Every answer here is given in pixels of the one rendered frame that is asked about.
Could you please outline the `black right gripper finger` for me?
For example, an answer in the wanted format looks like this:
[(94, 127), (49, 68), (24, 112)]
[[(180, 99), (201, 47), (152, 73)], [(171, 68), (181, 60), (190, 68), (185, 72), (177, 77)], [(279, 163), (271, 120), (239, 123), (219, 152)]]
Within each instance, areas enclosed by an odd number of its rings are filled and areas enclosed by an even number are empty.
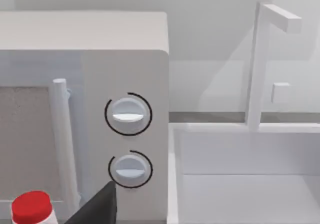
[(116, 224), (116, 184), (109, 181), (64, 224)]

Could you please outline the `white microwave knob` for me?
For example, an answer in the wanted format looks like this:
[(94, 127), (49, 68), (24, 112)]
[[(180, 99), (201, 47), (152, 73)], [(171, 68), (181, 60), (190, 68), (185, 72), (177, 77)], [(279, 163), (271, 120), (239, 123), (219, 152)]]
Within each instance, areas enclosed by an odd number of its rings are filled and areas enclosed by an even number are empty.
[(133, 97), (114, 101), (109, 113), (113, 127), (123, 133), (138, 132), (146, 115), (144, 104)]
[(113, 176), (120, 184), (134, 186), (144, 182), (147, 165), (141, 157), (129, 154), (117, 159), (112, 170)]

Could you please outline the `white bottle with red cap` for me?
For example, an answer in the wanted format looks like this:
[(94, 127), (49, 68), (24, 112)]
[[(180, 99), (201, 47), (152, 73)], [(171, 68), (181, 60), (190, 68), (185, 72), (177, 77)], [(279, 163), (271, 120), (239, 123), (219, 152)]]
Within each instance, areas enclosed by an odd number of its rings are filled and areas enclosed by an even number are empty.
[(42, 190), (19, 195), (10, 209), (12, 224), (59, 224), (50, 196)]

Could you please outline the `pale microwave oven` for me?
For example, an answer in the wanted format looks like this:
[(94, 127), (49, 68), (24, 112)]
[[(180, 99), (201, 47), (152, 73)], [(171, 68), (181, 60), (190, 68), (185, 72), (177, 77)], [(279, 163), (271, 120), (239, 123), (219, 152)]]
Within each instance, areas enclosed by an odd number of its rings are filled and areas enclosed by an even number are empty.
[[(0, 222), (29, 190), (67, 206), (57, 157), (53, 80), (66, 79), (79, 207), (116, 183), (117, 224), (168, 222), (169, 37), (163, 12), (0, 11)], [(114, 101), (146, 108), (138, 132), (113, 127)], [(113, 175), (124, 155), (147, 173), (125, 186)]]

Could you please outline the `white sink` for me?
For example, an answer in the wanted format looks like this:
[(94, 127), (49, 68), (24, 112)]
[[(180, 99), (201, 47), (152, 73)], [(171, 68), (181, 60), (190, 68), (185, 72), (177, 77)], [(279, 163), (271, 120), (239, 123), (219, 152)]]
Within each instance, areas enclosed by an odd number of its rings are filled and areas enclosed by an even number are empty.
[(169, 125), (168, 224), (320, 224), (320, 124)]

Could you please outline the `tall white tap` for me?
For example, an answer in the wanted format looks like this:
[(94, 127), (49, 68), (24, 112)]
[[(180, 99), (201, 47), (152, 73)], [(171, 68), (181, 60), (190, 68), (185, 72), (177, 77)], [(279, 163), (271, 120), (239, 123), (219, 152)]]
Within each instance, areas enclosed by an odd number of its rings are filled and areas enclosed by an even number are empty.
[(271, 25), (287, 34), (299, 34), (302, 29), (302, 18), (275, 4), (265, 2), (256, 4), (245, 113), (245, 122), (250, 132), (258, 131), (261, 122)]

